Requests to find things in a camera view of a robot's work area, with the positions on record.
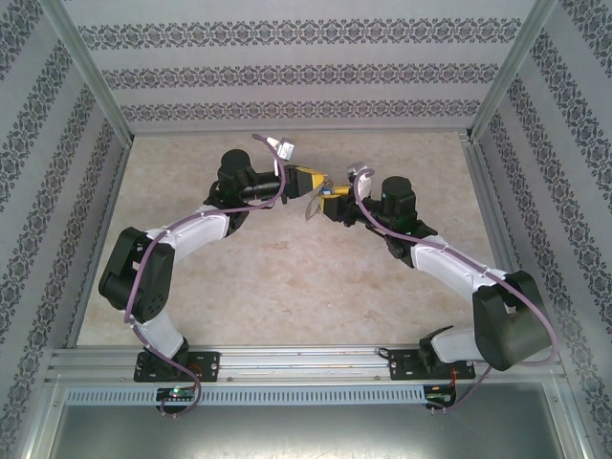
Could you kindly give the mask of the grey metal panel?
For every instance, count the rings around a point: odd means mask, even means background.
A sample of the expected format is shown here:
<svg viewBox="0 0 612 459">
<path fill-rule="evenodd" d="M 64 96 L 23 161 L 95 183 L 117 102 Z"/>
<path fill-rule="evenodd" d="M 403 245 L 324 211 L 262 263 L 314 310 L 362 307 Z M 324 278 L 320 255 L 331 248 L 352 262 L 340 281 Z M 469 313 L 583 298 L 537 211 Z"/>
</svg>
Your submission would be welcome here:
<svg viewBox="0 0 612 459">
<path fill-rule="evenodd" d="M 544 413 L 474 408 L 215 406 L 178 420 L 152 407 L 70 406 L 50 459 L 578 459 Z"/>
</svg>

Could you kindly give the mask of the aluminium frame rail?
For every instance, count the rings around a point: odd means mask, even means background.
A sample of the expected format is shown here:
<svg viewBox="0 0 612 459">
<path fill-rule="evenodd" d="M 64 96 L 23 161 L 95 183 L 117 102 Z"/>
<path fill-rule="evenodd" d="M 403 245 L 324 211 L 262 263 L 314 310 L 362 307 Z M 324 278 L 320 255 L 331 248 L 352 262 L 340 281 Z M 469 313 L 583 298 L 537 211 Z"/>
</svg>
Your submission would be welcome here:
<svg viewBox="0 0 612 459">
<path fill-rule="evenodd" d="M 328 134 L 328 133 L 349 133 L 349 134 L 446 134 L 455 133 L 458 135 L 470 136 L 469 128 L 459 127 L 438 127 L 438 128 L 408 128 L 408 127 L 390 127 L 390 128 L 348 128 L 348 127 L 331 127 L 331 128 L 296 128 L 296 129 L 273 129 L 273 128 L 252 128 L 252 129 L 225 129 L 225 130 L 161 130 L 161 131 L 142 131 L 133 134 L 136 137 L 181 137 L 181 136 L 208 136 L 208 135 L 250 135 L 250 134 Z"/>
<path fill-rule="evenodd" d="M 505 272 L 513 273 L 519 269 L 519 263 L 482 151 L 478 144 L 471 141 L 467 133 L 460 133 L 459 138 L 492 249 L 495 266 Z"/>
<path fill-rule="evenodd" d="M 95 287 L 96 275 L 99 262 L 102 256 L 104 243 L 111 224 L 113 212 L 120 194 L 121 181 L 124 176 L 127 161 L 133 141 L 128 140 L 125 147 L 121 150 L 120 157 L 113 169 L 111 181 L 107 187 L 107 192 L 103 201 L 103 208 L 100 211 L 98 225 L 96 226 L 95 240 L 92 243 L 92 251 L 88 258 L 86 271 L 77 292 L 75 308 L 68 323 L 66 335 L 61 342 L 63 349 L 73 349 L 77 347 L 77 341 L 82 327 L 88 302 Z"/>
</svg>

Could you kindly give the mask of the long aluminium mounting rail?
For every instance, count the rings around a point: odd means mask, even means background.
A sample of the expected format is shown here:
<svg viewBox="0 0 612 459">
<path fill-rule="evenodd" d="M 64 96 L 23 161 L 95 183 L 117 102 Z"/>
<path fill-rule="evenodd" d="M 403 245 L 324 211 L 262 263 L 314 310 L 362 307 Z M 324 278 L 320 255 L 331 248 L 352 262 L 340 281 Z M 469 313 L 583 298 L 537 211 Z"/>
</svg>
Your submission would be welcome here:
<svg viewBox="0 0 612 459">
<path fill-rule="evenodd" d="M 389 363 L 376 345 L 195 346 L 217 352 L 219 385 L 393 384 Z M 140 346 L 80 346 L 53 351 L 45 383 L 64 386 L 128 386 Z"/>
</svg>

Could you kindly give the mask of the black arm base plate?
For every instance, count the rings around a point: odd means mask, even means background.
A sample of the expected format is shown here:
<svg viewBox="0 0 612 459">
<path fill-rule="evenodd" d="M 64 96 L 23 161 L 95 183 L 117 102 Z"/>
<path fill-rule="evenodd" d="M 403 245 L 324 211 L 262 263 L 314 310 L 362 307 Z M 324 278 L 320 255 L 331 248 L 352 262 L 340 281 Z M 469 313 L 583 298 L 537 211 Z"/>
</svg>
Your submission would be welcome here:
<svg viewBox="0 0 612 459">
<path fill-rule="evenodd" d="M 178 353 L 174 360 L 193 373 L 200 382 L 214 383 L 218 378 L 220 354 L 216 352 Z M 191 382 L 192 378 L 168 362 L 144 350 L 139 353 L 134 370 L 136 383 Z"/>
<path fill-rule="evenodd" d="M 421 349 L 392 349 L 388 352 L 388 367 L 392 381 L 471 381 L 475 370 L 466 361 L 441 362 L 435 355 Z"/>
</svg>

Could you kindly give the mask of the aluminium frame post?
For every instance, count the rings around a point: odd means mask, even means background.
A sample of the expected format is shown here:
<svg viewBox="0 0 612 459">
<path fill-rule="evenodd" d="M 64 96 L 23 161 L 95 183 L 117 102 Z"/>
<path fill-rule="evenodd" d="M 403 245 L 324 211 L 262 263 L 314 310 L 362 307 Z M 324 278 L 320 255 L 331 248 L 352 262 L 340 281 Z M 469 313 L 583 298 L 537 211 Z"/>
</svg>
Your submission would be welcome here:
<svg viewBox="0 0 612 459">
<path fill-rule="evenodd" d="M 482 136 L 557 3 L 558 0 L 535 0 L 494 78 L 489 92 L 485 95 L 472 124 L 467 130 L 467 139 L 470 142 L 474 142 Z"/>
<path fill-rule="evenodd" d="M 37 0 L 63 42 L 81 76 L 91 89 L 105 117 L 123 146 L 131 147 L 134 133 L 114 95 L 82 38 L 63 0 Z"/>
</svg>

